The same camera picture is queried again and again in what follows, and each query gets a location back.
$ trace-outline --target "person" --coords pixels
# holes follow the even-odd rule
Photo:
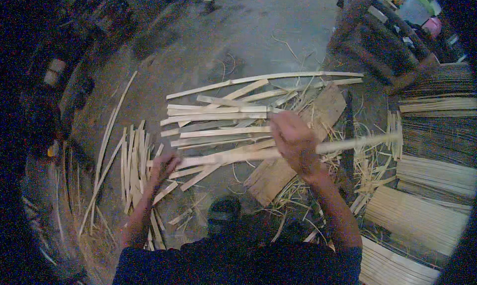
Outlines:
[[[169,154],[154,160],[143,198],[122,231],[113,284],[356,284],[362,253],[358,224],[328,171],[320,167],[313,131],[290,111],[274,115],[271,128],[278,150],[330,218],[336,253],[327,246],[287,241],[241,248],[231,240],[240,212],[240,204],[231,198],[212,204],[207,238],[180,250],[143,250],[152,201],[181,161]]]

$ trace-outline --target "bamboo fiber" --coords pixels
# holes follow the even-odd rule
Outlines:
[[[444,255],[452,253],[467,222],[461,213],[383,186],[368,203],[366,219]]]

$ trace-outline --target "pile of bamboo strips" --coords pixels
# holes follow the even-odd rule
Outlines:
[[[476,128],[472,117],[405,117],[402,119],[403,151],[408,155],[477,168]]]
[[[397,163],[396,175],[407,183],[469,198],[474,196],[477,182],[473,168],[408,155]]]
[[[280,157],[279,152],[275,146],[275,142],[271,138],[270,127],[257,126],[257,120],[265,120],[271,112],[280,112],[283,109],[278,108],[287,103],[287,101],[298,96],[298,91],[306,91],[311,82],[303,89],[296,87],[288,91],[273,90],[259,92],[254,95],[247,94],[251,91],[269,84],[268,79],[286,78],[286,77],[304,77],[322,75],[333,76],[355,76],[362,77],[359,73],[348,72],[297,72],[297,73],[279,73],[271,75],[262,75],[255,77],[248,77],[243,79],[229,80],[221,83],[212,84],[209,86],[197,88],[189,91],[182,91],[176,94],[167,96],[167,99],[182,97],[189,94],[199,93],[203,91],[222,88],[225,86],[253,82],[229,95],[222,98],[210,97],[199,94],[197,102],[207,103],[208,105],[178,105],[169,104],[167,106],[167,114],[169,117],[161,121],[161,126],[175,123],[179,125],[178,128],[163,131],[161,137],[174,136],[179,134],[178,140],[171,141],[171,146],[178,150],[186,150],[193,148],[201,148],[207,146],[218,146],[228,143],[243,143],[244,146],[229,150],[221,151],[211,155],[202,157],[184,158],[182,163],[177,168],[177,172],[173,176],[184,176],[197,174],[194,178],[181,186],[183,191],[199,182],[207,175],[211,174],[220,166],[242,161],[265,160],[268,158]],[[330,83],[337,85],[345,85],[351,83],[362,82],[361,78],[340,79],[333,81],[322,81],[314,84],[311,88],[320,88]],[[263,99],[281,96],[275,102],[269,105],[261,105],[259,103],[252,103]],[[196,123],[188,125],[191,121],[207,121],[203,123]]]
[[[447,97],[447,98],[410,98],[399,101],[399,109],[402,113],[417,113],[421,111],[439,111],[446,110],[462,110],[465,114],[466,110],[477,109],[477,99],[467,97]]]
[[[362,261],[359,279],[367,285],[431,285],[439,271],[416,263],[361,237]]]
[[[448,93],[471,93],[475,82],[472,69],[464,63],[441,64],[411,87],[403,91],[406,97],[428,97]]]
[[[141,121],[138,129],[134,129],[134,125],[131,125],[129,131],[129,138],[127,138],[127,128],[124,128],[122,137],[122,150],[121,150],[121,199],[124,202],[124,213],[128,214],[132,207],[136,207],[142,198],[144,188],[147,187],[148,180],[151,173],[150,168],[146,167],[147,162],[151,160],[151,153],[154,150],[154,145],[150,144],[150,134],[144,130],[145,121]],[[158,157],[164,148],[161,143],[156,152]],[[167,186],[164,191],[172,191],[177,186],[176,182]],[[157,196],[154,199],[154,204],[160,200]],[[151,228],[147,234],[147,242],[145,249],[154,251],[155,248],[165,250],[165,245],[162,240],[161,230],[164,232],[165,227],[159,217],[155,208],[151,211]]]
[[[411,194],[379,187],[367,205],[366,219],[444,255],[450,255],[467,216]]]

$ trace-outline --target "bundle of bamboo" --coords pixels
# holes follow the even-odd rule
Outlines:
[[[368,203],[365,217],[444,255],[450,255],[467,216],[413,195],[379,187]]]
[[[442,95],[448,93],[470,93],[475,82],[472,69],[464,63],[441,64],[429,75],[416,81],[404,90],[406,97]]]
[[[308,89],[317,89],[325,85],[334,83],[335,85],[345,85],[351,83],[362,82],[361,78],[340,79],[333,81],[324,81],[315,83],[310,86],[312,81],[308,83],[305,88],[296,87],[290,91],[274,90],[259,92],[254,95],[245,96],[247,93],[256,90],[269,83],[268,79],[277,79],[283,77],[300,77],[300,76],[321,76],[321,75],[338,75],[338,76],[356,76],[362,77],[362,74],[347,73],[347,72],[299,72],[299,73],[280,73],[265,76],[256,76],[244,79],[229,80],[223,83],[217,83],[210,86],[194,89],[191,91],[184,91],[177,94],[169,95],[167,98],[177,98],[188,94],[207,91],[211,89],[220,88],[239,83],[246,83],[255,81],[254,83],[244,86],[223,98],[215,98],[200,94],[197,101],[201,103],[209,103],[206,106],[194,105],[168,105],[168,119],[161,121],[161,125],[166,125],[172,122],[178,122],[179,128],[164,131],[161,133],[162,137],[173,136],[180,134],[180,139],[172,141],[171,146],[179,150],[199,148],[205,146],[218,146],[227,143],[246,143],[254,142],[252,145],[245,145],[237,149],[222,151],[212,155],[203,157],[184,158],[182,164],[178,169],[197,166],[187,170],[178,171],[174,174],[181,175],[198,173],[193,179],[181,186],[185,191],[196,182],[202,180],[215,169],[225,164],[233,162],[241,162],[248,160],[265,160],[276,159],[280,157],[278,151],[273,148],[275,142],[273,140],[266,140],[270,138],[270,127],[252,126],[257,119],[266,119],[269,112],[280,112],[283,109],[278,108],[286,104],[289,100],[298,96],[298,91],[303,91],[302,96]],[[263,100],[266,98],[282,96],[275,102],[267,105],[260,105],[251,103],[254,101]],[[185,126],[190,121],[210,121],[206,123],[194,124]]]
[[[439,271],[416,263],[365,238],[359,279],[367,285],[431,285]]]
[[[397,163],[401,181],[423,184],[436,190],[472,198],[477,172],[473,168],[404,155]]]
[[[408,155],[477,168],[473,118],[402,119],[403,151]]]

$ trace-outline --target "wooden board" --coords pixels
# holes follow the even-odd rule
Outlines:
[[[181,133],[180,138],[209,137],[209,136],[235,135],[235,134],[247,134],[247,133],[270,133],[270,131],[271,129],[268,126],[267,127],[232,128],[232,129],[222,129],[222,130]]]
[[[186,95],[190,95],[193,93],[198,93],[201,91],[209,91],[217,88],[221,88],[224,86],[240,84],[240,83],[247,83],[251,81],[257,81],[261,79],[277,79],[277,78],[287,78],[287,77],[305,77],[305,76],[322,76],[322,75],[334,75],[334,76],[355,76],[355,77],[363,77],[363,74],[360,73],[350,73],[350,72],[325,72],[325,71],[318,71],[318,72],[289,72],[289,73],[277,73],[277,74],[268,74],[268,75],[260,75],[254,77],[246,77],[234,80],[228,80],[224,82],[219,82],[215,84],[211,84],[208,86],[203,86],[200,88],[196,88],[193,90],[182,91],[174,94],[170,94],[166,96],[166,100],[170,100],[173,98],[178,98]]]
[[[335,85],[327,86],[301,114],[305,122],[313,118],[313,128],[319,142],[328,136],[328,131],[339,119],[346,102]],[[284,186],[296,175],[283,159],[265,160],[244,182],[247,190],[263,205],[267,206]]]
[[[374,193],[365,217],[444,255],[452,253],[467,223],[466,215],[385,186]]]
[[[245,120],[245,119],[266,119],[266,112],[239,112],[222,114],[196,114],[172,116],[160,122],[161,126],[179,121],[218,121],[218,120]]]
[[[359,279],[367,285],[431,285],[439,271],[416,263],[361,237],[362,261]]]

